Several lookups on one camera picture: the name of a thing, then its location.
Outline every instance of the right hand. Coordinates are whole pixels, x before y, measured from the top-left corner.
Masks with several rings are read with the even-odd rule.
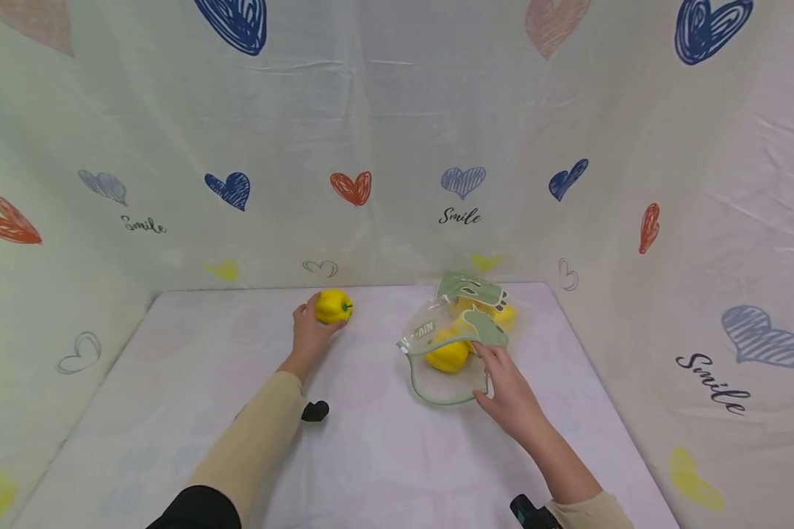
[[[547,424],[535,394],[507,350],[497,345],[486,347],[476,342],[473,342],[473,347],[476,355],[485,362],[485,371],[491,377],[494,389],[493,397],[474,391],[476,402],[505,433],[520,446],[526,447],[535,435],[536,428]]]

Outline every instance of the orange heart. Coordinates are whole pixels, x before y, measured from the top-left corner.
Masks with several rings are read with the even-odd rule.
[[[659,234],[659,204],[650,204],[644,217],[641,219],[641,245],[638,253],[647,253],[647,249],[657,239]]]
[[[0,19],[36,43],[74,56],[65,0],[0,0]]]
[[[371,196],[371,172],[359,173],[353,182],[343,173],[335,173],[329,177],[329,183],[337,194],[355,206],[364,206]]]
[[[591,0],[561,0],[553,7],[553,0],[532,0],[526,9],[526,34],[548,60],[573,33],[590,5]]]
[[[22,245],[39,245],[41,236],[8,200],[0,196],[0,238]]]

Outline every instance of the yellow bell pepper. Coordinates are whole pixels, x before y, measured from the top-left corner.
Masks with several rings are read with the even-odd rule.
[[[352,313],[353,301],[343,290],[324,290],[315,304],[315,318],[318,318],[318,322],[327,325],[339,320],[348,320]]]
[[[434,343],[438,344],[453,338],[455,334],[451,330],[443,328],[435,334]],[[443,371],[445,373],[457,373],[459,369],[464,367],[465,362],[468,361],[468,354],[470,353],[468,342],[453,342],[445,346],[439,347],[436,350],[426,353],[424,358],[430,366]]]
[[[512,305],[503,306],[503,312],[494,311],[491,314],[494,323],[497,323],[507,333],[512,332],[515,328],[515,322],[518,321],[518,309]]]

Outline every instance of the black sleeve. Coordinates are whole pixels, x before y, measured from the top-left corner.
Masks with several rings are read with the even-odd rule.
[[[211,486],[189,486],[147,529],[241,529],[235,505]]]

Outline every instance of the clear plastic bag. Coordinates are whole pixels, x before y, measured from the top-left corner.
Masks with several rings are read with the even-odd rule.
[[[484,363],[471,341],[508,347],[526,323],[501,286],[474,274],[447,272],[436,295],[419,308],[397,346],[409,360],[412,388],[429,404],[451,406],[488,392]]]

